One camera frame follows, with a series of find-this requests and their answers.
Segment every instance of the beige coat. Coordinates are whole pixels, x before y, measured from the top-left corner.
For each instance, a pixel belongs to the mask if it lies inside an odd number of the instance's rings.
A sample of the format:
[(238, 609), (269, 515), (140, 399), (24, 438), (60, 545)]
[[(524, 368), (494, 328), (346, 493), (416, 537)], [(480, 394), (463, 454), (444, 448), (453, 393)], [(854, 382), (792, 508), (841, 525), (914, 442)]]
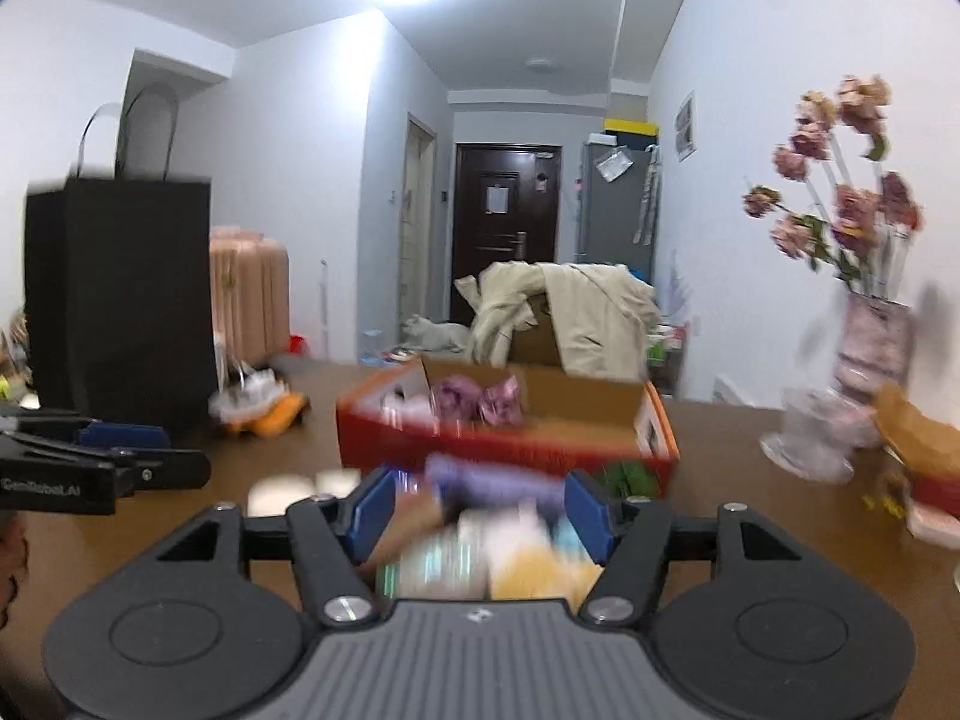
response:
[(546, 291), (560, 360), (568, 373), (646, 379), (647, 328), (659, 322), (654, 289), (625, 266), (496, 263), (457, 290), (477, 316), (467, 355), (506, 365), (512, 334), (534, 323), (528, 295)]

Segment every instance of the dark brown door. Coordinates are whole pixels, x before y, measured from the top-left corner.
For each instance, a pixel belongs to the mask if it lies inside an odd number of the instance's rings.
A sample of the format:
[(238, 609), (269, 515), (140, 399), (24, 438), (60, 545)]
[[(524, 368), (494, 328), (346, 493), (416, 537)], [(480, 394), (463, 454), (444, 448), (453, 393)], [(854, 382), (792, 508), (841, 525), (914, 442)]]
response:
[[(559, 146), (457, 146), (453, 278), (495, 262), (553, 262), (560, 201)], [(450, 322), (473, 309), (450, 290)]]

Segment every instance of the red cardboard box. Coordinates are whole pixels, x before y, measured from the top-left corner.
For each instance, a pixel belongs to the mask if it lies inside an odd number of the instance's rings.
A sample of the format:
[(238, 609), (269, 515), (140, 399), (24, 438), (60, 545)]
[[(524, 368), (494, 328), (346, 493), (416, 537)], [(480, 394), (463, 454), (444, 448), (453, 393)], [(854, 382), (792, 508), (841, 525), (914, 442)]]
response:
[[(455, 374), (481, 386), (515, 375), (525, 424), (397, 424), (382, 413), (380, 404), (390, 392), (429, 394), (433, 383)], [(642, 463), (662, 493), (680, 456), (664, 404), (651, 384), (568, 376), (539, 365), (494, 368), (416, 358), (384, 368), (337, 401), (337, 432), (345, 467), (375, 469), (386, 463), (417, 470), (434, 452), (558, 476), (573, 469), (595, 472), (607, 464)]]

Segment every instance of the human hand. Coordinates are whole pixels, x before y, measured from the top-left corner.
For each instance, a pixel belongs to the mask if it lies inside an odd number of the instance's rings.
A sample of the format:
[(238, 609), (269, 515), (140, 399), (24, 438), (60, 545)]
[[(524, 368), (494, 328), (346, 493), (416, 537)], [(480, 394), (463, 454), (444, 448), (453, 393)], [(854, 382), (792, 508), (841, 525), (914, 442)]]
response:
[(26, 530), (20, 514), (13, 514), (0, 525), (0, 630), (7, 625), (8, 607), (16, 600), (20, 591), (19, 578), (27, 570)]

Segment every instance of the pink flower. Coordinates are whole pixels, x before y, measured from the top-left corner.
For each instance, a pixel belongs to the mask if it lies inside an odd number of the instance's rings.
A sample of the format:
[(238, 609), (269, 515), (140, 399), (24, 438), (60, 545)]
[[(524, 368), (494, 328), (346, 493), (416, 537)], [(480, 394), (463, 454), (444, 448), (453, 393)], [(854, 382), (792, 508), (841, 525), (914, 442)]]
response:
[(891, 224), (913, 226), (917, 218), (916, 206), (910, 196), (910, 188), (899, 173), (888, 172), (883, 177), (883, 215)]
[(806, 180), (806, 160), (803, 154), (790, 151), (786, 146), (777, 146), (774, 151), (776, 172), (790, 181)]
[(880, 76), (869, 80), (845, 76), (840, 85), (840, 119), (864, 135), (882, 135), (883, 105), (890, 104), (890, 87)]
[(799, 124), (817, 124), (820, 129), (831, 129), (837, 121), (837, 109), (823, 92), (808, 92), (797, 106)]
[(857, 257), (865, 256), (877, 244), (877, 210), (880, 195), (866, 189), (837, 186), (837, 218), (832, 226), (834, 239)]
[(827, 130), (816, 122), (800, 124), (790, 136), (793, 151), (810, 159), (829, 159), (827, 151)]
[(770, 231), (770, 237), (779, 250), (792, 260), (799, 260), (803, 255), (810, 254), (813, 248), (813, 235), (810, 235), (808, 228), (795, 215), (777, 220)]
[(743, 196), (743, 210), (753, 218), (765, 217), (781, 201), (781, 194), (770, 187), (757, 185)]

